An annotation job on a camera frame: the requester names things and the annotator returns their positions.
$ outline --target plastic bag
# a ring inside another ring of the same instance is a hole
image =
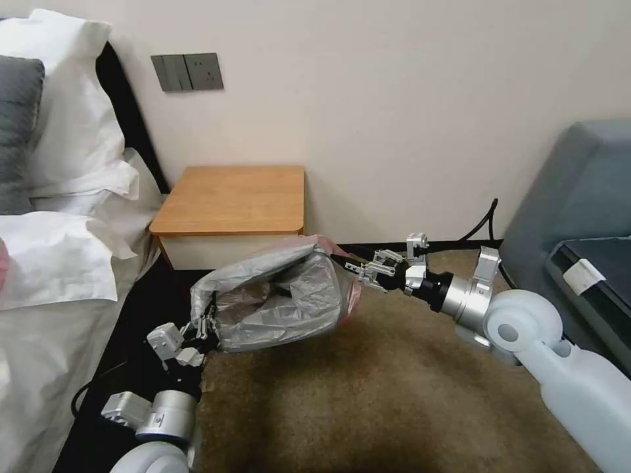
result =
[[[335,328],[361,286],[329,255],[347,253],[318,236],[295,236],[201,278],[191,289],[191,320],[212,314],[219,349],[248,351]]]

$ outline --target gray pillow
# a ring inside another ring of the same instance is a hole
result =
[[[44,79],[39,59],[0,56],[0,215],[31,210],[26,155],[37,122]]]

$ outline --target light switch panel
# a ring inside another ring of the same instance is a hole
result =
[[[165,92],[193,90],[183,55],[152,56],[151,62]]]
[[[216,53],[184,55],[193,90],[223,89]]]

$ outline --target white bed sheet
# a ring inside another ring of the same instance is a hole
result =
[[[0,311],[0,472],[49,472],[72,426],[70,401],[91,379],[135,281],[155,262],[146,230],[162,202],[137,154],[138,200],[109,191],[35,202],[53,210],[102,219],[137,258],[113,260],[118,301],[84,300]]]

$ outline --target brown carpet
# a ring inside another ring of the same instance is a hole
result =
[[[468,277],[475,256],[432,255],[432,270]],[[334,332],[209,360],[204,471],[597,471],[538,391],[524,368],[461,340],[449,317],[365,288]]]

